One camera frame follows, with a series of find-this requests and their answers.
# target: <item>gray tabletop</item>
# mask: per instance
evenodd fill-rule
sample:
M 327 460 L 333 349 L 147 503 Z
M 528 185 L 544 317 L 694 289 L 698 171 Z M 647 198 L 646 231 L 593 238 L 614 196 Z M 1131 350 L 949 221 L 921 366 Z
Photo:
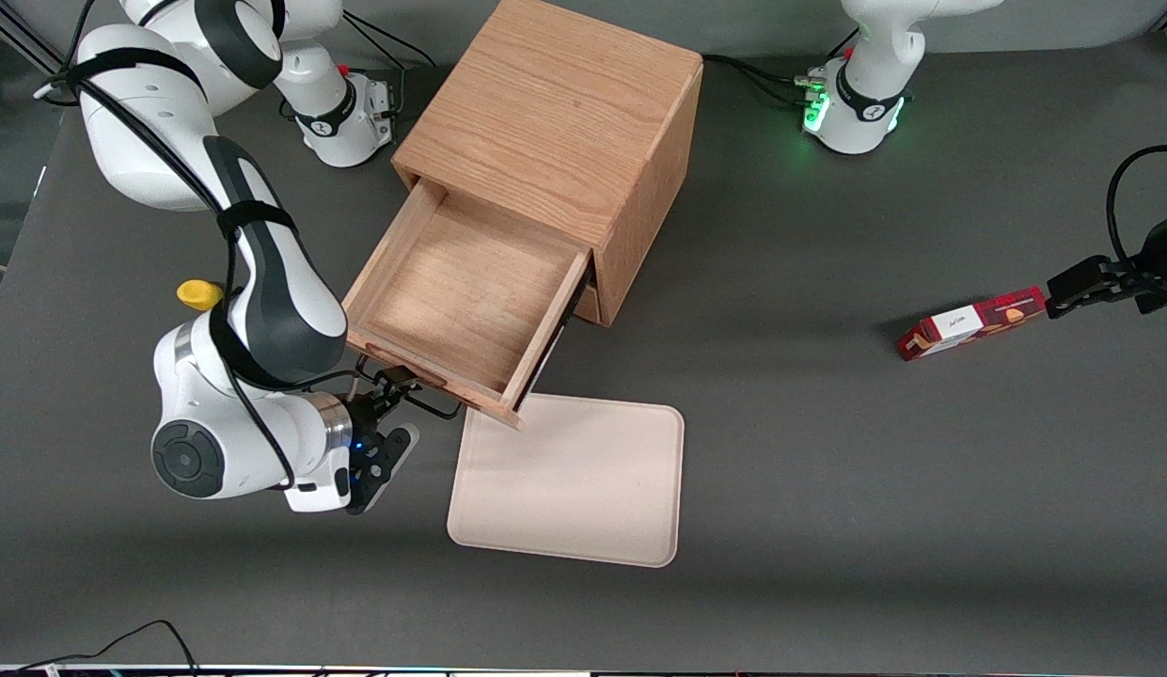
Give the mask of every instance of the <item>gray tabletop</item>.
M 412 79 L 424 102 L 436 77 Z M 1167 313 L 1095 307 L 914 364 L 892 347 L 1107 252 L 1112 168 L 1167 142 L 1167 46 L 931 56 L 913 86 L 895 137 L 837 158 L 710 65 L 617 324 L 572 324 L 541 376 L 685 416 L 663 570 L 452 544 L 461 424 L 414 409 L 390 421 L 420 446 L 363 518 L 167 491 L 153 344 L 222 243 L 118 196 L 68 116 L 0 292 L 0 661 L 166 616 L 205 663 L 1167 675 Z M 386 154 L 322 167 L 277 103 L 219 128 L 343 294 L 404 188 Z M 1135 244 L 1165 215 L 1151 159 L 1121 222 Z

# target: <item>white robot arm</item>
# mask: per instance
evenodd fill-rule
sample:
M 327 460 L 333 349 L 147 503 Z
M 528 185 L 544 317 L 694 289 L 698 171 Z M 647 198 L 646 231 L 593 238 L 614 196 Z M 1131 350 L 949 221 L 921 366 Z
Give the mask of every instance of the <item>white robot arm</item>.
M 859 41 L 848 61 L 838 56 L 808 74 L 824 79 L 825 93 L 808 113 L 805 131 L 840 153 L 875 149 L 896 127 L 904 85 L 927 55 L 927 36 L 915 25 L 984 12 L 1001 1 L 841 0 L 859 23 Z
M 317 6 L 340 12 L 338 1 L 292 4 L 303 14 L 287 14 L 284 36 L 328 25 L 330 9 Z M 356 515 L 372 505 L 419 437 L 407 427 L 385 438 L 376 433 L 378 419 L 414 388 L 414 378 L 399 376 L 403 382 L 380 395 L 355 399 L 293 392 L 342 357 L 345 314 L 313 270 L 264 172 L 219 137 L 212 113 L 291 74 L 294 79 L 281 89 L 296 111 L 312 111 L 315 121 L 337 119 L 330 133 L 308 144 L 335 160 L 329 163 L 368 159 L 380 142 L 378 120 L 364 111 L 368 99 L 352 95 L 370 83 L 343 77 L 317 43 L 296 42 L 292 69 L 284 71 L 279 56 L 288 53 L 274 40 L 279 25 L 257 5 L 282 7 L 278 0 L 124 0 L 128 15 L 148 27 L 92 30 L 69 82 L 107 181 L 145 205 L 217 211 L 249 266 L 243 292 L 158 343 L 158 475 L 196 498 L 279 488 L 292 510 Z M 223 25 L 205 14 L 214 7 L 222 8 Z M 345 102 L 352 103 L 347 111 Z M 300 125 L 305 134 L 320 132 L 315 124 Z M 390 120 L 386 132 L 390 140 Z

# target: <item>drawer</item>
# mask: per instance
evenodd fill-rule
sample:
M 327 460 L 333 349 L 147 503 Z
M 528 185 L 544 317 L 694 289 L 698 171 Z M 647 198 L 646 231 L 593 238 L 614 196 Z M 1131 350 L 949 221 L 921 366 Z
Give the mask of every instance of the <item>drawer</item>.
M 586 245 L 417 181 L 345 296 L 348 343 L 518 428 L 588 258 Z

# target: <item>wooden cabinet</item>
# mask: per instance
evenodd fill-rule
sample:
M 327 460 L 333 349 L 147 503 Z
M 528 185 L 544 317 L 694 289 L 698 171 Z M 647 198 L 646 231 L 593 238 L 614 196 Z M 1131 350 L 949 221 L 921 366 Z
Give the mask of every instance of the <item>wooden cabinet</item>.
M 616 320 L 699 92 L 693 51 L 502 0 L 394 152 L 412 193 L 347 296 L 351 347 L 518 427 L 571 302 Z

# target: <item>black cable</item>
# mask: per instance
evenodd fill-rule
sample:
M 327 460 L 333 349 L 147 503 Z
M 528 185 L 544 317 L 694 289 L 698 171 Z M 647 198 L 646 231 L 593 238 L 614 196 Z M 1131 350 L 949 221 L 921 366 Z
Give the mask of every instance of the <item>black cable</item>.
M 373 44 L 377 48 L 378 51 L 384 53 L 384 55 L 386 55 L 386 57 L 389 57 L 389 60 L 391 61 L 391 63 L 394 64 L 394 68 L 398 68 L 401 71 L 403 70 L 407 70 L 407 65 L 404 65 L 403 61 L 397 60 L 397 57 L 394 57 L 394 55 L 391 55 L 391 53 L 387 51 L 385 47 L 383 47 L 382 44 L 378 44 L 378 41 L 376 39 L 370 37 L 369 33 L 366 33 L 365 30 L 361 29 L 361 27 L 358 25 L 356 25 L 356 22 L 354 21 L 354 19 L 347 18 L 347 22 L 348 22 L 348 25 L 350 25 L 351 27 L 354 27 L 354 30 L 358 32 L 358 34 L 361 35 L 361 37 L 366 39 L 370 42 L 370 44 Z
M 308 379 L 308 381 L 300 381 L 299 383 L 295 383 L 295 385 L 287 385 L 286 389 L 275 390 L 274 393 L 286 393 L 286 391 L 289 391 L 289 390 L 307 390 L 307 389 L 312 389 L 313 385 L 320 385 L 321 383 L 324 383 L 326 381 L 331 381 L 334 378 L 341 378 L 342 376 L 350 376 L 350 377 L 354 377 L 354 378 L 361 378 L 361 374 L 355 372 L 354 370 L 345 369 L 345 370 L 342 370 L 342 371 L 334 371 L 331 374 L 324 374 L 323 376 L 317 376 L 316 378 L 312 378 L 312 379 Z
M 746 61 L 734 60 L 731 56 L 705 55 L 704 58 L 707 61 L 715 61 L 715 63 L 732 65 L 740 75 L 742 75 L 742 77 L 747 78 L 747 81 L 750 81 L 752 85 L 755 85 L 756 89 L 759 89 L 767 96 L 771 96 L 773 99 L 780 102 L 781 104 L 788 104 L 788 106 L 792 106 L 794 104 L 802 103 L 802 99 L 799 98 L 788 98 L 788 96 L 780 95 L 777 91 L 769 89 L 767 83 L 759 79 L 760 77 L 763 76 L 757 76 L 757 72 L 763 72 L 764 75 L 767 75 L 767 77 L 771 78 L 771 82 L 775 82 L 778 85 L 784 82 L 791 84 L 790 81 L 784 81 L 782 79 L 781 76 L 768 74 L 767 71 L 763 71 L 763 69 L 759 69 L 755 68 L 755 65 L 747 64 Z
M 419 47 L 412 44 L 411 42 L 407 42 L 403 37 L 398 37 L 394 34 L 386 33 L 386 30 L 382 30 L 380 27 L 373 26 L 372 22 L 365 21 L 365 19 L 357 16 L 354 12 L 348 12 L 348 9 L 345 9 L 345 18 L 351 19 L 351 21 L 359 22 L 364 27 L 369 27 L 370 29 L 377 30 L 378 34 L 385 35 L 385 37 L 389 37 L 390 40 L 394 40 L 394 42 L 403 44 L 403 47 L 407 47 L 408 50 L 419 53 L 419 55 L 424 56 L 424 60 L 427 61 L 429 65 L 436 68 L 436 61 L 433 61 L 433 57 L 428 56 L 427 51 L 420 50 Z
M 225 314 L 231 313 L 231 287 L 236 284 L 236 238 L 235 236 L 228 236 L 228 270 L 225 273 L 225 296 L 219 302 L 225 305 L 223 312 Z M 225 370 L 228 382 L 231 383 L 231 389 L 236 392 L 236 398 L 239 399 L 240 406 L 245 407 L 245 413 L 249 414 L 249 419 L 252 419 L 253 425 L 256 425 L 258 432 L 261 433 L 261 438 L 268 442 L 270 448 L 273 449 L 273 454 L 278 458 L 279 463 L 282 466 L 282 470 L 286 472 L 286 486 L 270 487 L 270 489 L 285 491 L 294 487 L 294 467 L 291 467 L 291 459 L 286 458 L 286 453 L 282 452 L 282 445 L 279 445 L 278 438 L 273 435 L 273 430 L 270 430 L 268 425 L 261 419 L 261 414 L 257 412 L 257 407 L 253 403 L 249 400 L 249 396 L 245 395 L 245 390 L 239 386 L 239 379 L 236 378 L 236 372 L 231 369 L 231 364 L 228 364 L 225 357 L 219 353 L 219 361 L 223 364 L 223 370 Z
M 287 116 L 286 113 L 287 104 L 289 104 L 289 102 L 287 102 L 286 99 L 281 99 L 281 102 L 279 102 L 279 117 L 281 117 L 281 119 L 285 119 L 287 121 L 294 121 L 294 107 L 291 109 L 292 112 L 289 116 Z
M 859 27 L 854 27 L 854 30 L 850 32 L 848 36 L 843 37 L 841 42 L 838 43 L 838 47 L 833 48 L 833 50 L 830 50 L 829 55 L 825 56 L 826 60 L 832 60 L 832 57 L 838 56 L 838 51 L 841 51 L 841 48 L 846 47 L 846 43 L 851 42 L 851 40 L 854 40 L 854 36 L 857 35 L 859 35 Z
M 158 158 L 161 158 L 162 162 L 166 162 L 166 166 L 168 166 L 172 172 L 176 173 L 176 175 L 179 176 L 179 179 L 183 181 L 183 183 L 187 183 L 188 188 L 195 190 L 196 196 L 200 196 L 201 201 L 203 201 L 203 204 L 208 207 L 210 211 L 214 211 L 214 214 L 218 214 L 219 202 L 214 196 L 214 194 L 210 193 L 210 189 L 205 187 L 203 181 L 200 180 L 200 177 L 195 174 L 195 172 L 190 167 L 188 167 L 187 163 L 183 162 L 183 160 L 180 159 L 177 154 L 175 154 L 174 151 L 170 149 L 169 146 L 167 146 L 165 141 L 162 141 L 161 138 L 159 138 L 155 132 L 153 132 L 147 125 L 145 125 L 144 121 L 140 120 L 140 118 L 135 117 L 134 113 L 128 111 L 128 109 L 124 107 L 124 105 L 120 104 L 119 102 L 116 102 L 116 99 L 111 98 L 111 96 L 107 95 L 105 90 L 102 90 L 100 86 L 97 86 L 93 82 L 90 82 L 89 79 L 83 79 L 79 83 L 77 83 L 77 89 L 83 90 L 86 95 L 93 96 L 96 102 L 102 104 L 103 107 L 106 107 L 106 110 L 110 111 L 116 119 L 118 119 L 128 130 L 132 130 L 132 133 L 134 133 L 137 138 L 140 138 L 140 141 L 145 142 L 145 145 L 148 146 L 148 148 L 153 151 L 153 153 L 156 153 Z M 230 236 L 228 237 L 228 266 L 225 275 L 225 294 L 231 293 L 231 288 L 233 287 L 235 284 L 235 278 L 236 278 L 235 249 L 236 249 L 235 236 Z M 230 303 L 230 296 L 225 296 L 225 300 L 223 300 L 222 302 Z M 258 432 L 261 433 L 261 437 L 264 437 L 265 441 L 268 442 L 270 448 L 273 449 L 273 454 L 275 458 L 278 458 L 279 463 L 281 463 L 282 470 L 286 472 L 287 476 L 286 486 L 277 488 L 285 490 L 294 487 L 295 483 L 294 468 L 291 467 L 291 461 L 289 459 L 286 458 L 286 453 L 282 451 L 282 446 L 279 445 L 278 439 L 273 437 L 273 432 L 271 432 L 268 425 L 265 424 L 260 414 L 257 412 L 257 409 L 253 406 L 252 402 L 250 402 L 249 396 L 245 395 L 245 391 L 239 386 L 239 381 L 238 378 L 236 378 L 235 370 L 231 369 L 231 365 L 228 364 L 228 361 L 223 355 L 219 355 L 219 361 L 223 364 L 223 368 L 225 368 L 228 381 L 231 383 L 231 389 L 235 391 L 236 398 L 239 399 L 240 406 L 245 409 L 245 412 L 252 419 L 253 424 L 258 428 Z
M 742 61 L 742 60 L 734 60 L 733 56 L 704 55 L 704 60 L 705 61 L 715 61 L 715 63 L 718 63 L 718 64 L 733 65 L 734 69 L 738 69 L 739 71 L 746 71 L 746 72 L 756 75 L 756 76 L 759 76 L 759 77 L 761 77 L 761 78 L 763 78 L 766 81 L 771 81 L 771 82 L 781 83 L 781 85 L 784 85 L 784 84 L 785 85 L 789 85 L 789 84 L 794 85 L 794 81 L 790 77 L 785 77 L 785 76 L 782 76 L 782 75 L 776 75 L 776 74 L 773 74 L 773 72 L 764 71 L 763 69 L 760 69 L 759 65 L 747 63 L 747 61 Z
M 180 645 L 182 648 L 183 655 L 187 656 L 187 665 L 189 665 L 189 669 L 191 669 L 191 677 L 197 677 L 197 672 L 200 672 L 200 664 L 197 664 L 197 661 L 195 661 L 195 655 L 191 654 L 191 648 L 189 648 L 187 645 L 187 640 L 182 638 L 182 635 L 179 633 L 177 627 L 174 627 L 173 622 L 166 621 L 165 617 L 159 617 L 156 621 L 145 622 L 144 626 L 137 627 L 137 629 L 135 630 L 131 630 L 131 633 L 124 633 L 123 635 L 119 635 L 119 637 L 116 637 L 116 638 L 111 640 L 111 642 L 107 643 L 106 647 L 100 648 L 100 650 L 98 650 L 96 652 L 90 652 L 90 655 L 86 655 L 85 652 L 72 652 L 72 655 L 58 655 L 55 658 L 39 659 L 39 661 L 36 661 L 36 663 L 29 663 L 27 665 L 23 665 L 22 668 L 16 668 L 14 670 L 0 670 L 0 675 L 12 673 L 12 672 L 23 672 L 26 670 L 34 670 L 36 668 L 42 668 L 43 665 L 53 665 L 55 663 L 63 663 L 63 661 L 68 661 L 68 659 L 69 661 L 72 661 L 72 659 L 74 661 L 77 661 L 77 659 L 78 661 L 82 661 L 82 659 L 86 661 L 88 659 L 89 661 L 89 659 L 98 658 L 98 656 L 102 656 L 102 655 L 104 655 L 104 652 L 110 651 L 111 648 L 114 647 L 114 644 L 118 644 L 119 642 L 123 642 L 124 640 L 127 640 L 132 635 L 141 633 L 141 631 L 144 631 L 144 630 L 146 630 L 146 629 L 148 629 L 149 627 L 153 627 L 153 626 L 165 626 L 167 629 L 169 629 L 170 634 L 174 635 L 174 638 L 177 640 L 177 645 Z
M 72 40 L 69 41 L 69 50 L 64 55 L 64 64 L 61 65 L 61 71 L 64 72 L 69 70 L 69 65 L 72 64 L 72 57 L 77 56 L 77 44 L 81 43 L 81 32 L 85 29 L 85 19 L 90 16 L 90 8 L 93 7 L 97 0 L 85 0 L 85 5 L 81 8 L 81 15 L 77 18 L 77 26 L 72 29 Z
M 1106 228 L 1109 230 L 1109 237 L 1111 237 L 1113 256 L 1116 256 L 1117 260 L 1119 260 L 1121 266 L 1125 267 L 1126 273 L 1132 275 L 1132 278 L 1134 278 L 1139 284 L 1139 287 L 1142 287 L 1144 291 L 1149 292 L 1155 296 L 1160 296 L 1160 299 L 1167 300 L 1167 288 L 1158 286 L 1154 279 L 1146 271 L 1138 270 L 1137 266 L 1134 266 L 1134 263 L 1131 261 L 1131 257 L 1127 256 L 1126 249 L 1121 247 L 1121 237 L 1119 236 L 1119 232 L 1117 232 L 1116 210 L 1113 210 L 1113 205 L 1117 203 L 1117 188 L 1119 188 L 1121 177 L 1126 174 L 1126 170 L 1128 170 L 1134 162 L 1138 162 L 1139 158 L 1147 158 L 1147 155 L 1155 155 L 1158 153 L 1167 153 L 1167 142 L 1160 146 L 1148 146 L 1131 153 L 1128 158 L 1121 160 L 1120 166 L 1113 172 L 1111 184 L 1109 184 L 1109 188 L 1106 189 Z
M 100 86 L 96 85 L 93 81 L 83 79 L 77 83 L 77 89 L 92 96 L 96 102 L 110 111 L 111 116 L 114 116 L 114 118 L 124 124 L 125 127 L 131 130 L 131 132 L 134 133 L 135 137 L 144 142 L 144 145 L 148 146 L 153 153 L 156 153 L 158 158 L 161 158 L 162 162 L 166 162 L 166 166 L 169 167 L 170 170 L 176 173 L 183 183 L 187 183 L 189 189 L 195 191 L 196 196 L 200 197 L 200 201 L 203 201 L 207 209 L 218 214 L 219 202 L 216 200 L 216 196 L 210 193 L 210 189 L 205 187 L 195 172 L 187 166 L 187 162 L 180 159 L 177 153 L 167 146 L 165 141 L 162 141 L 161 138 L 159 138 L 158 134 L 148 127 L 148 125 L 140 120 L 140 118 L 135 117 L 135 114 L 128 111 L 128 109 L 124 107 L 124 105 L 114 99 L 113 96 L 107 95 L 105 90 L 102 90 Z

